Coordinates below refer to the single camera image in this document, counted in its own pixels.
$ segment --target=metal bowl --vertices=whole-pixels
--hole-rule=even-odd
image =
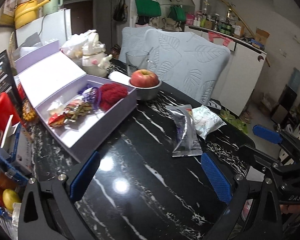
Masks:
[[[129,80],[129,86],[132,86],[137,89],[137,99],[141,101],[149,101],[155,99],[157,97],[161,85],[162,81],[159,79],[159,84],[157,84],[155,87],[140,88],[131,85]]]

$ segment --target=white appliance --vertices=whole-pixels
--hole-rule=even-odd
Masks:
[[[72,35],[71,10],[61,10],[46,17],[36,19],[16,30],[17,44],[20,46],[26,38],[34,33],[40,33],[43,44],[59,40],[62,46]]]
[[[185,26],[185,32],[193,32],[206,40],[209,40],[208,31],[212,30]],[[219,100],[225,108],[239,116],[256,86],[266,53],[234,37],[224,36],[231,39],[227,46],[231,56],[218,78],[211,98]],[[221,45],[223,39],[214,39],[213,43]]]

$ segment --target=green pitcher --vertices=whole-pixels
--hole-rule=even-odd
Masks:
[[[63,0],[51,0],[50,3],[43,6],[43,16],[57,12],[58,7],[62,5]]]

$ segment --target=bamboo pole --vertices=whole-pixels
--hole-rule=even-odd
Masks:
[[[228,3],[226,0],[220,0],[220,1],[223,2],[228,8],[230,8],[233,11],[233,13],[239,18],[239,20],[242,21],[243,25],[247,28],[248,32],[252,35],[252,37],[255,38],[255,34],[253,33],[253,31],[249,28],[246,22],[239,16],[238,12],[233,8],[233,6],[230,3]],[[269,59],[267,57],[266,57],[266,62],[268,66],[271,67]]]

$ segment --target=yellow pot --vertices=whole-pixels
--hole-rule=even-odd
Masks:
[[[21,28],[23,25],[30,23],[37,19],[38,9],[51,0],[44,0],[38,4],[38,0],[30,0],[28,2],[19,4],[15,10],[14,24],[16,30]]]

